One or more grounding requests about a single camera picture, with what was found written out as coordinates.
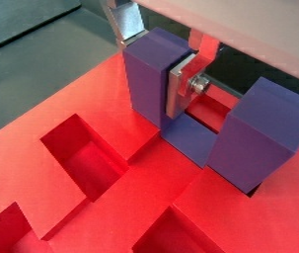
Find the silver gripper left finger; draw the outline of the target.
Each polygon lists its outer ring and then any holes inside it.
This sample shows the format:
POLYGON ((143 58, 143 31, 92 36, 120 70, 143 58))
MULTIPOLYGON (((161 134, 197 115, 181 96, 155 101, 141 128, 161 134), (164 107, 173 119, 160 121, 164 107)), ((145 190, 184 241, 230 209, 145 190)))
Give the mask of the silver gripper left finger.
POLYGON ((124 49, 148 33, 139 4, 132 0, 100 0, 100 4, 116 36, 116 45, 124 49))

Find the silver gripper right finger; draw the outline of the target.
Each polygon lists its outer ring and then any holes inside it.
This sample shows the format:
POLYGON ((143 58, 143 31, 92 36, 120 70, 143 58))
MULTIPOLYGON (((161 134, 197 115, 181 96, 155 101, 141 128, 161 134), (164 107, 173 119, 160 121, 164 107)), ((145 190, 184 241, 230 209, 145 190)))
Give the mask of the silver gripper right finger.
POLYGON ((171 119, 184 111, 195 95, 205 92, 209 80, 201 76, 213 61, 220 42, 197 30, 189 31, 188 46, 192 52, 168 72, 165 114, 171 119))

